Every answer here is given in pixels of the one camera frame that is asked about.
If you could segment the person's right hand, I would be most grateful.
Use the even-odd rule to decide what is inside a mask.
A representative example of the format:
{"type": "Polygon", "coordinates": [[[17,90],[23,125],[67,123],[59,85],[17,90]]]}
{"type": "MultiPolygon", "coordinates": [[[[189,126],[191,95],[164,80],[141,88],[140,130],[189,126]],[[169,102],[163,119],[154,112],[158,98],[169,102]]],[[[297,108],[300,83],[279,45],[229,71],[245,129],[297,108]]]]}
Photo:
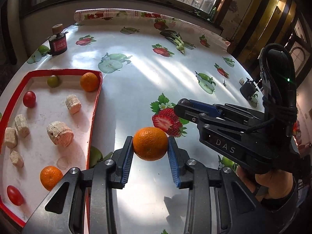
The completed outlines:
{"type": "Polygon", "coordinates": [[[256,199],[281,199],[285,198],[293,189],[293,175],[292,173],[276,170],[269,171],[265,174],[254,175],[256,183],[268,188],[264,195],[256,195],[256,199]]]}

